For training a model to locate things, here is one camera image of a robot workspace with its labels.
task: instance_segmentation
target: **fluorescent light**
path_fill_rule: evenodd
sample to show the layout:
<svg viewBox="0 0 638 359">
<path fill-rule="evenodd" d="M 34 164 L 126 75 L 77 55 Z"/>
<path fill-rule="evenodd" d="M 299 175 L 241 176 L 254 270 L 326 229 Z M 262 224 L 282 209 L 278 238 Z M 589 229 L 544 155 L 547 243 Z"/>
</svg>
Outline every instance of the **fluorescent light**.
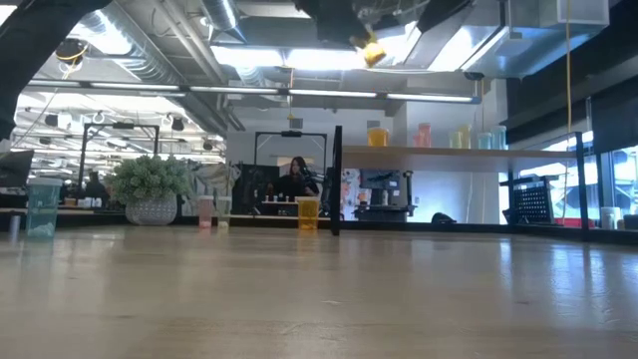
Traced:
<svg viewBox="0 0 638 359">
<path fill-rule="evenodd" d="M 215 87 L 215 86 L 191 86 L 194 92 L 210 92 L 218 94 L 242 94 L 242 95 L 277 95 L 277 89 L 239 88 L 239 87 Z"/>
<path fill-rule="evenodd" d="M 15 9 L 14 5 L 0 5 L 0 25 L 11 16 Z"/>
<path fill-rule="evenodd" d="M 138 90 L 138 91 L 178 91 L 179 86 L 175 85 L 150 85 L 150 84 L 127 84 L 127 83 L 91 83 L 96 89 L 115 90 Z"/>
<path fill-rule="evenodd" d="M 505 35 L 509 33 L 508 27 L 503 27 L 500 31 L 493 37 L 489 42 L 487 42 L 478 52 L 476 52 L 472 57 L 470 57 L 464 64 L 461 65 L 461 70 L 467 71 L 470 67 L 472 67 L 480 58 L 485 56 L 485 54 L 491 50 Z"/>
<path fill-rule="evenodd" d="M 351 97 L 351 98 L 368 98 L 373 99 L 377 97 L 375 93 L 367 93 L 367 92 L 355 92 L 355 91 L 328 91 L 328 90 L 301 90 L 301 89 L 290 89 L 290 95 L 300 95 L 300 96 L 325 96 L 325 97 Z"/>
<path fill-rule="evenodd" d="M 472 103 L 471 97 L 444 96 L 444 95 L 419 95 L 419 94 L 388 94 L 389 100 L 442 102 L 442 103 Z"/>
<path fill-rule="evenodd" d="M 278 50 L 250 49 L 239 47 L 211 46 L 217 62 L 232 67 L 274 67 L 283 66 L 283 58 Z"/>
<path fill-rule="evenodd" d="M 366 62 L 354 51 L 297 49 L 290 52 L 286 66 L 312 71 L 354 70 L 365 69 Z"/>
<path fill-rule="evenodd" d="M 59 88 L 79 88 L 80 83 L 77 81 L 64 80 L 31 80 L 29 86 L 59 87 Z"/>
</svg>

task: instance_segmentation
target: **shelf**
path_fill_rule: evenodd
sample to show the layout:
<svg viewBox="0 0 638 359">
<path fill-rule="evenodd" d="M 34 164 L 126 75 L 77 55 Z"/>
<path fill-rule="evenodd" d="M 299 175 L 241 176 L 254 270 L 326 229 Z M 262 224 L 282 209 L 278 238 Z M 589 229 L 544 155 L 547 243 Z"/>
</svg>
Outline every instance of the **shelf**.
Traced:
<svg viewBox="0 0 638 359">
<path fill-rule="evenodd" d="M 506 173 L 573 160 L 567 152 L 343 147 L 344 169 Z"/>
</svg>

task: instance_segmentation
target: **orange container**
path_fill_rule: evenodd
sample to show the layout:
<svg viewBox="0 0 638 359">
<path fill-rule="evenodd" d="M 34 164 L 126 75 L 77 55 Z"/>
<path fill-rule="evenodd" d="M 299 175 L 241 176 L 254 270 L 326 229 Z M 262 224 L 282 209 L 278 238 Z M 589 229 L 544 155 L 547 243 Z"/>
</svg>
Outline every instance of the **orange container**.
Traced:
<svg viewBox="0 0 638 359">
<path fill-rule="evenodd" d="M 390 132 L 386 129 L 375 128 L 368 130 L 368 146 L 387 147 L 390 144 Z"/>
</svg>

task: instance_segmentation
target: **table surface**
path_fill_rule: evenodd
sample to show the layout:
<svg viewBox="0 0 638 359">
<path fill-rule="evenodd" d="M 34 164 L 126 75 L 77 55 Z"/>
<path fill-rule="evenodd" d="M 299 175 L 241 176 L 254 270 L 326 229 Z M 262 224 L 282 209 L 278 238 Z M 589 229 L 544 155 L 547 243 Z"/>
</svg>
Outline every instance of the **table surface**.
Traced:
<svg viewBox="0 0 638 359">
<path fill-rule="evenodd" d="M 239 227 L 60 229 L 53 243 L 2 235 L 2 359 L 638 352 L 634 248 Z"/>
</svg>

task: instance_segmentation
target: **potted plant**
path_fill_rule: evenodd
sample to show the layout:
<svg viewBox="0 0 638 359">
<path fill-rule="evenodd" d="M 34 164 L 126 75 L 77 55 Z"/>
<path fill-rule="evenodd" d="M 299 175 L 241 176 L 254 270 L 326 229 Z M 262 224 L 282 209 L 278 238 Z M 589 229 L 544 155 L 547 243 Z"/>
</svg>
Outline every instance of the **potted plant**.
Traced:
<svg viewBox="0 0 638 359">
<path fill-rule="evenodd" d="M 127 206 L 127 219 L 139 225 L 166 225 L 177 215 L 177 194 L 188 193 L 186 166 L 174 157 L 124 160 L 111 179 L 113 198 Z"/>
</svg>

